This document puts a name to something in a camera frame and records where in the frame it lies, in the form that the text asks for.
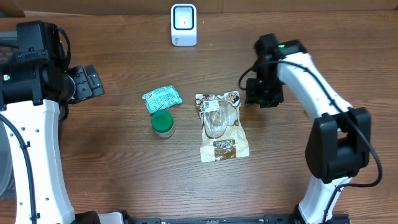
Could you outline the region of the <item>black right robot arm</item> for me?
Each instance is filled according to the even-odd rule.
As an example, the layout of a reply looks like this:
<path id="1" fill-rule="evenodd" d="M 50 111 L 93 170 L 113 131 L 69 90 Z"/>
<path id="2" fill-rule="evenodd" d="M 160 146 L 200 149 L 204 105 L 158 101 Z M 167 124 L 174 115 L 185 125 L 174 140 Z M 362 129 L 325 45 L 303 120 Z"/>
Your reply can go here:
<path id="1" fill-rule="evenodd" d="M 312 121 L 305 159 L 312 177 L 291 215 L 266 215 L 266 223 L 349 223 L 333 214 L 341 191 L 369 163 L 371 115 L 354 108 L 323 78 L 299 40 L 279 42 L 266 34 L 254 44 L 257 59 L 243 90 L 245 105 L 276 107 L 287 85 Z"/>

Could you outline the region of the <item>teal wet wipes pack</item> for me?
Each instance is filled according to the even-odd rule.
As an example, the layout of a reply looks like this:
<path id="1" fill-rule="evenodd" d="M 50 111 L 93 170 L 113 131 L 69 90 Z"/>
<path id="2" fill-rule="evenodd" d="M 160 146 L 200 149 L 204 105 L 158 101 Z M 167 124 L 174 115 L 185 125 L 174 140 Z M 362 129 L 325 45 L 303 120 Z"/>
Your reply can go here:
<path id="1" fill-rule="evenodd" d="M 150 114 L 165 110 L 173 105 L 179 105 L 183 102 L 178 91 L 172 85 L 163 86 L 145 93 L 142 99 L 145 100 L 146 108 Z"/>

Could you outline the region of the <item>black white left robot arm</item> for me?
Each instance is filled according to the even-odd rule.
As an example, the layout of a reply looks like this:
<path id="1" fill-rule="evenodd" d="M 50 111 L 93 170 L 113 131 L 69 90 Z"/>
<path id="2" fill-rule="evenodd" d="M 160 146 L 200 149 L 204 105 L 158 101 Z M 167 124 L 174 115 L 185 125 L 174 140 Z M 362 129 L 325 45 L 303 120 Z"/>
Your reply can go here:
<path id="1" fill-rule="evenodd" d="M 17 223 L 127 223 L 123 212 L 76 213 L 68 198 L 59 126 L 69 105 L 101 96 L 94 66 L 70 66 L 66 32 L 43 21 L 22 22 L 1 37 L 16 48 L 1 65 L 1 122 L 11 150 Z"/>

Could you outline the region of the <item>clear brown snack bag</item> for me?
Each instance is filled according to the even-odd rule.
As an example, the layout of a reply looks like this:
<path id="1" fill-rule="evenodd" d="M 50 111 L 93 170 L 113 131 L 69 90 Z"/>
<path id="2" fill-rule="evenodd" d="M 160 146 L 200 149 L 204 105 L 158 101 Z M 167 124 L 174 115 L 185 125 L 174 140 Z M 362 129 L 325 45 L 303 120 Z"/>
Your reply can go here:
<path id="1" fill-rule="evenodd" d="M 238 91 L 222 95 L 197 94 L 195 106 L 201 120 L 202 162 L 216 162 L 249 156 L 249 143 L 240 122 Z"/>

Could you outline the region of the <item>green lid plastic jar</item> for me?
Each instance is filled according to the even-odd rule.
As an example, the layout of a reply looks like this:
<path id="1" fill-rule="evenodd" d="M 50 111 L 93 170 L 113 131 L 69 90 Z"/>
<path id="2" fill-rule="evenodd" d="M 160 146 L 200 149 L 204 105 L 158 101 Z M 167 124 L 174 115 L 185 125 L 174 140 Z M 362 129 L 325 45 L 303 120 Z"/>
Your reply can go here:
<path id="1" fill-rule="evenodd" d="M 175 132 L 174 119 L 165 110 L 157 111 L 152 115 L 151 125 L 155 133 L 161 138 L 169 138 Z"/>

